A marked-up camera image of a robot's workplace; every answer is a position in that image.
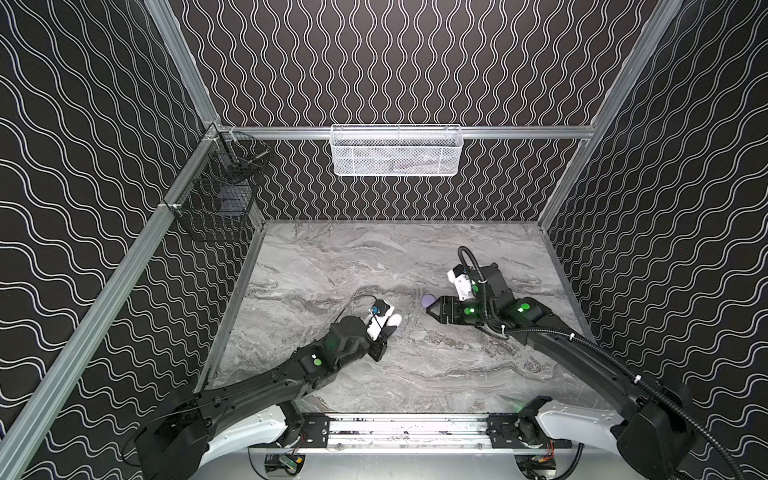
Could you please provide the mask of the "purple earbud charging case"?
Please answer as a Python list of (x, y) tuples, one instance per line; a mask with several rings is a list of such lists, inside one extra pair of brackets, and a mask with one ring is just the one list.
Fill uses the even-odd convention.
[(432, 304), (434, 304), (436, 301), (437, 301), (437, 298), (434, 295), (427, 294), (422, 297), (421, 305), (423, 308), (428, 308)]

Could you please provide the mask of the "white earbud charging case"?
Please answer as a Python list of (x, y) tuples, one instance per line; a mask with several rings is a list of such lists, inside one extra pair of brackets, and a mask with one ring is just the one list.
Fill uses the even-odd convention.
[(397, 328), (402, 321), (402, 316), (399, 313), (391, 315), (386, 322), (387, 327)]

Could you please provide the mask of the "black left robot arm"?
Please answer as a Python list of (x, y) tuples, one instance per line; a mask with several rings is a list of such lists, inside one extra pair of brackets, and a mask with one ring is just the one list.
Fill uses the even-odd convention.
[(172, 391), (134, 439), (143, 477), (191, 478), (225, 430), (323, 388), (342, 368), (365, 356), (380, 360), (401, 321), (399, 314), (366, 320), (346, 316), (321, 339), (296, 349), (266, 372), (217, 389), (196, 392), (187, 385)]

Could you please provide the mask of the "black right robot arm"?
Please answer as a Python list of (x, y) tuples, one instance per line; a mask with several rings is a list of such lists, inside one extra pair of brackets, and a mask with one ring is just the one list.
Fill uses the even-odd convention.
[(704, 440), (735, 478), (744, 478), (735, 456), (690, 414), (692, 397), (686, 386), (633, 371), (540, 301), (516, 297), (495, 263), (478, 269), (458, 264), (448, 278), (456, 295), (425, 296), (422, 304), (428, 315), (441, 324), (474, 327), (529, 346), (609, 404), (593, 410), (539, 396), (517, 415), (515, 431), (521, 442), (570, 440), (620, 456), (646, 479), (683, 479), (681, 463), (695, 443)]

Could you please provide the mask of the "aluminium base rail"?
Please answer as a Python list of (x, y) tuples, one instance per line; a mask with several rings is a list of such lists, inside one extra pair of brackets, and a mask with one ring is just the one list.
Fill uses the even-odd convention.
[(568, 440), (527, 444), (515, 431), (516, 415), (305, 413), (292, 446), (250, 445), (265, 451), (298, 453), (510, 453), (546, 454), (569, 450)]

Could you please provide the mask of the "aluminium frame back bar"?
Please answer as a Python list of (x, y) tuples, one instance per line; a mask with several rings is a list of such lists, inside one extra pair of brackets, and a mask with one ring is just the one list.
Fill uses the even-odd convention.
[(458, 125), (334, 125), (331, 127), (223, 127), (233, 134), (244, 134), (260, 140), (330, 141), (336, 133), (353, 138), (373, 139), (384, 135), (414, 138), (421, 134), (460, 134), (465, 140), (482, 139), (590, 139), (596, 129), (591, 126), (458, 126)]

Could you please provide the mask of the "aluminium frame post right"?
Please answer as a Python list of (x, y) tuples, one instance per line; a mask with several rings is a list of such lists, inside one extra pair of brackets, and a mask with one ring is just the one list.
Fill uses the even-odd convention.
[(569, 192), (574, 187), (596, 147), (616, 119), (622, 105), (634, 88), (640, 74), (658, 47), (669, 25), (678, 14), (682, 4), (681, 0), (657, 2), (627, 59), (622, 64), (621, 70), (611, 89), (606, 93), (600, 109), (591, 122), (591, 135), (580, 142), (547, 205), (541, 212), (538, 225), (542, 230), (547, 231), (551, 227)]

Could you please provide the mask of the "aluminium frame post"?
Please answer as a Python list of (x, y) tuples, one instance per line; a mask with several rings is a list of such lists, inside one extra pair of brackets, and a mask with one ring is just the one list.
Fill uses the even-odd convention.
[(669, 25), (678, 14), (682, 4), (681, 0), (657, 2), (627, 59), (622, 64), (621, 70), (611, 89), (606, 93), (600, 109), (591, 122), (591, 135), (580, 142), (547, 205), (541, 212), (538, 225), (542, 230), (547, 231), (551, 227), (569, 192), (574, 187), (596, 147), (616, 119), (622, 105), (634, 88), (640, 74), (658, 47)]
[(1, 475), (20, 479), (218, 116), (167, 1), (1, 5)]

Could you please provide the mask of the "aluminium frame post left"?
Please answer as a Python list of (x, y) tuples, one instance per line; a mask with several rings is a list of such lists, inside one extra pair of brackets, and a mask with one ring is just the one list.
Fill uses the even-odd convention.
[(218, 116), (167, 1), (1, 5), (1, 475), (20, 479)]

